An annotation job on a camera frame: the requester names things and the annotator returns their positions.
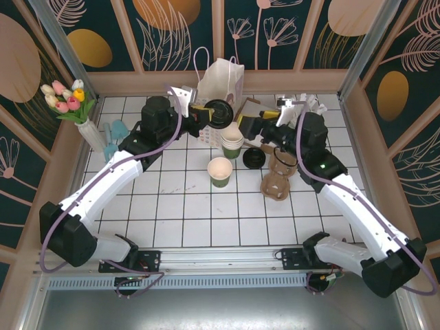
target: metal frame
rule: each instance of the metal frame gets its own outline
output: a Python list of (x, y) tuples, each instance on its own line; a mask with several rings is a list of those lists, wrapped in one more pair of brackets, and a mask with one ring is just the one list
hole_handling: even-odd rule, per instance
[(387, 0), (384, 1), (382, 8), (380, 8), (379, 14), (377, 14), (371, 29), (366, 34), (362, 41), (359, 50), (357, 51), (353, 61), (350, 64), (349, 70), (342, 82), (340, 88), (340, 99), (344, 102), (350, 94), (353, 86), (358, 81), (360, 74), (364, 70), (371, 55), (377, 45), (379, 44), (382, 36), (384, 35), (390, 20), (394, 17), (397, 9), (399, 8), (401, 0)]
[(46, 29), (47, 34), (52, 39), (52, 41), (57, 46), (61, 56), (70, 68), (70, 71), (74, 74), (77, 79), (82, 79), (85, 88), (90, 92), (91, 97), (96, 99), (96, 94), (94, 92), (91, 81), (85, 71), (83, 64), (79, 61), (78, 57), (72, 45), (70, 45), (69, 40), (64, 33), (62, 27), (58, 24), (51, 8), (46, 1), (41, 0), (28, 0), (29, 4), (34, 9), (38, 19), (43, 24)]

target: white tulip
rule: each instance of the white tulip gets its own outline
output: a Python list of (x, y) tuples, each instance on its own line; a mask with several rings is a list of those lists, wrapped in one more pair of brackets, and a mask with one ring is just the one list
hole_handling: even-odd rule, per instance
[(84, 89), (84, 83), (81, 79), (76, 79), (74, 81), (74, 84), (71, 86), (72, 91), (74, 91), (75, 89), (78, 89), (78, 88)]
[(46, 103), (49, 105), (49, 107), (52, 108), (55, 107), (56, 103), (60, 102), (55, 95), (50, 95), (50, 94), (44, 95), (44, 99), (46, 100)]
[(70, 98), (71, 96), (73, 96), (74, 94), (72, 93), (72, 91), (68, 90), (68, 89), (63, 89), (63, 97), (64, 99), (67, 101), (68, 98)]
[(44, 93), (44, 95), (55, 95), (54, 89), (49, 85), (43, 85), (40, 87), (40, 89)]

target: tulip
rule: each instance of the tulip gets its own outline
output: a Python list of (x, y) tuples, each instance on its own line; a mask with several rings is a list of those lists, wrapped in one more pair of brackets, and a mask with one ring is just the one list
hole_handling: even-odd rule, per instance
[(81, 103), (77, 98), (71, 96), (67, 99), (67, 106), (70, 110), (76, 111), (81, 107)]
[(58, 102), (55, 104), (55, 107), (61, 113), (66, 113), (69, 111), (69, 107), (67, 106), (66, 102)]
[(63, 89), (66, 89), (66, 87), (57, 80), (54, 80), (52, 87), (54, 88), (56, 95), (61, 95), (63, 93)]
[(46, 94), (44, 95), (44, 99), (46, 100), (46, 103), (49, 105), (49, 107), (54, 108), (56, 103), (58, 102), (58, 98), (56, 98), (55, 95)]
[(62, 94), (65, 100), (74, 95), (70, 89), (63, 89)]
[(74, 84), (71, 86), (72, 91), (74, 91), (75, 89), (78, 89), (78, 88), (81, 88), (81, 89), (84, 88), (84, 83), (81, 79), (76, 79), (74, 81)]
[(44, 93), (44, 95), (55, 95), (54, 89), (49, 85), (43, 85), (40, 87), (40, 89)]
[(74, 96), (82, 102), (85, 99), (84, 91), (81, 88), (77, 88), (74, 90)]

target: white vase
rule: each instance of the white vase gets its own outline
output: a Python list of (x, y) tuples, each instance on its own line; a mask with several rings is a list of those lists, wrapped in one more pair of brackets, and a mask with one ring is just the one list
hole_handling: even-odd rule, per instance
[(99, 133), (94, 122), (87, 118), (86, 122), (82, 124), (75, 123), (75, 125), (78, 127), (78, 130), (80, 131), (82, 137), (85, 138), (87, 143), (90, 144), (90, 147), (94, 151), (96, 151), (97, 153), (101, 153), (104, 151), (104, 138)]

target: gray metal floor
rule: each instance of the gray metal floor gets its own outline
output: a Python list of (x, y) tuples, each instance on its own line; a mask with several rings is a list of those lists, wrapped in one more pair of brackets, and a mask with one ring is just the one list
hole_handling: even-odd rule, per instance
[(406, 329), (396, 298), (346, 275), (325, 296), (302, 287), (161, 289), (133, 300), (112, 291), (50, 291), (40, 330)]

